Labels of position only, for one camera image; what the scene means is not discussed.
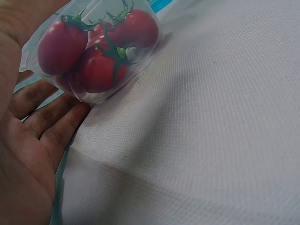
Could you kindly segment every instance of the red tomato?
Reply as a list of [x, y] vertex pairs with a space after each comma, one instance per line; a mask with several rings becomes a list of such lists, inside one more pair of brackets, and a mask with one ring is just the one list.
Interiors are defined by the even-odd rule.
[[[113, 25], [110, 22], [105, 22], [105, 24], [108, 29], [113, 27]], [[93, 30], [90, 31], [90, 38], [93, 39], [95, 36], [98, 36], [100, 34], [104, 34], [103, 24], [97, 25]]]
[[150, 14], [134, 9], [117, 25], [116, 33], [126, 45], [147, 48], [158, 38], [158, 25]]
[[117, 85], [127, 72], [128, 66], [121, 65], [117, 80], [113, 83], [115, 59], [105, 56], [98, 48], [90, 47], [81, 56], [75, 68], [77, 84], [88, 93], [101, 93]]
[[88, 39], [86, 31], [57, 21], [38, 47], [37, 58], [41, 69], [50, 76], [66, 73], [75, 66]]
[[74, 80], [74, 72], [67, 72], [64, 75], [55, 76], [55, 81], [60, 89], [76, 94], [84, 93], [84, 91], [76, 84]]
[[[111, 32], [109, 31], [108, 33], [108, 37], [110, 38], [110, 40], [117, 45], [118, 47], [123, 47], [125, 44], [122, 42], [122, 40], [118, 37], [116, 32]], [[88, 48], [91, 47], [92, 45], [96, 44], [96, 43], [106, 43], [106, 38], [105, 38], [105, 34], [99, 34], [96, 37], [94, 37], [88, 44]]]

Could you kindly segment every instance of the hand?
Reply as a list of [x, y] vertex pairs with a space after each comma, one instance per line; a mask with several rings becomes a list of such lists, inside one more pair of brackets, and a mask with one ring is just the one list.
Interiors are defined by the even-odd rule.
[[31, 75], [30, 71], [18, 73], [22, 46], [67, 2], [0, 0], [1, 224], [49, 223], [55, 172], [90, 110], [68, 94], [37, 110], [57, 90], [44, 80], [13, 94], [15, 85]]

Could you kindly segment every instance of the clear plastic packaging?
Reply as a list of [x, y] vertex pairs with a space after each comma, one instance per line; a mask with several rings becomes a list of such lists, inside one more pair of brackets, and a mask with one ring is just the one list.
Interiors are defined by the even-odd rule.
[[20, 71], [100, 103], [147, 66], [161, 36], [146, 0], [73, 0], [24, 46]]

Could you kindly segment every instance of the white textured fabric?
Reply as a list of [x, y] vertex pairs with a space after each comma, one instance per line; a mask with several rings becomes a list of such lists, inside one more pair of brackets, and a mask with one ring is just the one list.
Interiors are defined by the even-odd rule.
[[182, 0], [154, 62], [92, 109], [60, 223], [300, 224], [300, 1]]

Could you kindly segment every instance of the tomato stem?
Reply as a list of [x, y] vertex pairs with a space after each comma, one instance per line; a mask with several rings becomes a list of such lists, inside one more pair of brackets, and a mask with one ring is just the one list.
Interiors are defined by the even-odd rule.
[[108, 11], [106, 12], [108, 14], [108, 16], [110, 17], [110, 19], [112, 20], [115, 27], [117, 26], [118, 23], [122, 22], [125, 19], [127, 14], [129, 14], [134, 9], [134, 6], [135, 6], [135, 3], [133, 2], [133, 0], [131, 0], [131, 2], [132, 2], [131, 8], [128, 7], [126, 0], [122, 0], [122, 2], [123, 2], [124, 9], [123, 9], [123, 11], [119, 12], [117, 14], [117, 16], [111, 14]]
[[103, 23], [104, 18], [102, 20], [99, 19], [99, 22], [92, 23], [91, 25], [84, 23], [82, 21], [82, 14], [84, 13], [85, 10], [86, 10], [86, 8], [83, 11], [81, 11], [78, 15], [75, 15], [75, 16], [62, 15], [61, 21], [68, 26], [77, 26], [82, 31], [93, 30], [96, 26]]
[[126, 55], [126, 49], [125, 48], [119, 48], [118, 46], [116, 46], [111, 39], [108, 36], [108, 32], [107, 32], [107, 27], [106, 24], [103, 23], [103, 27], [104, 27], [104, 33], [105, 33], [105, 38], [106, 38], [106, 42], [109, 45], [109, 49], [108, 50], [104, 50], [99, 43], [96, 44], [97, 48], [100, 49], [100, 51], [107, 57], [115, 59], [115, 65], [113, 68], [113, 78], [112, 78], [112, 82], [116, 83], [117, 78], [118, 78], [118, 71], [120, 66], [122, 65], [133, 65], [134, 63], [129, 62], [127, 55]]

